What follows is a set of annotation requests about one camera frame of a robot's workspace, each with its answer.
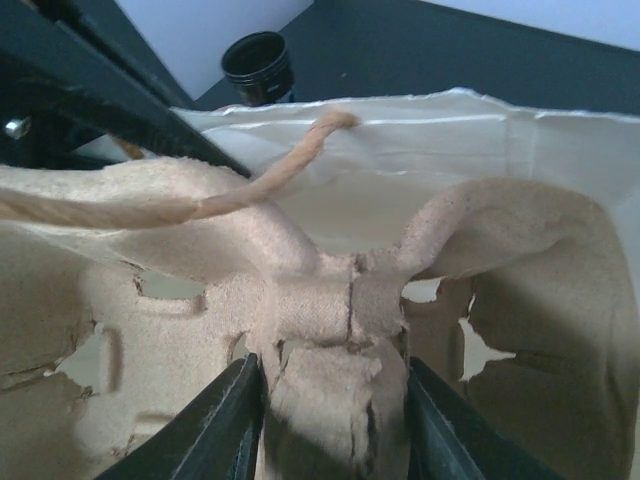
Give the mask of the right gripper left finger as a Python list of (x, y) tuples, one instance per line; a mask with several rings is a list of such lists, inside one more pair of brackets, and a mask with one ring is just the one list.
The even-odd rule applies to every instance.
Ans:
[(232, 362), (157, 434), (97, 478), (252, 479), (262, 380), (256, 354)]

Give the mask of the brown pulp cup carrier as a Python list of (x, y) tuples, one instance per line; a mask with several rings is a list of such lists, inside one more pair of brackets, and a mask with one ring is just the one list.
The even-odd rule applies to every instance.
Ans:
[(588, 197), (470, 180), (324, 251), (276, 205), (149, 230), (1, 213), (1, 475), (88, 479), (157, 432), (245, 340), (260, 479), (398, 479), (409, 359), (567, 479), (625, 479), (639, 314)]

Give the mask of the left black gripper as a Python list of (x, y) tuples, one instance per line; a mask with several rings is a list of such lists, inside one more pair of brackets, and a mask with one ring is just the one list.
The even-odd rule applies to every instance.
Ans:
[(153, 154), (250, 170), (177, 113), (192, 101), (113, 1), (1, 4), (1, 162), (46, 170), (112, 165), (80, 147), (103, 135)]

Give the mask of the kraft paper bag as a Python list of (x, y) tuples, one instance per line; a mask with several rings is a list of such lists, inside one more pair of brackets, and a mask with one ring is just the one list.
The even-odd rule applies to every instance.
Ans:
[[(464, 90), (185, 114), (254, 169), (191, 158), (1, 171), (1, 379), (69, 356), (93, 262), (250, 287), (214, 330), (245, 335), (271, 386), (327, 377), (410, 332), (453, 368), (471, 312), (537, 388), (639, 388), (639, 122), (513, 107)], [(464, 284), (428, 334), (415, 278)]]

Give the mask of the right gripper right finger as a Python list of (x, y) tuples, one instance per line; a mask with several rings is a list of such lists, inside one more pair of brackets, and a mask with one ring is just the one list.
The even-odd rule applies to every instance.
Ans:
[(409, 479), (545, 480), (555, 472), (497, 433), (417, 357), (410, 359)]

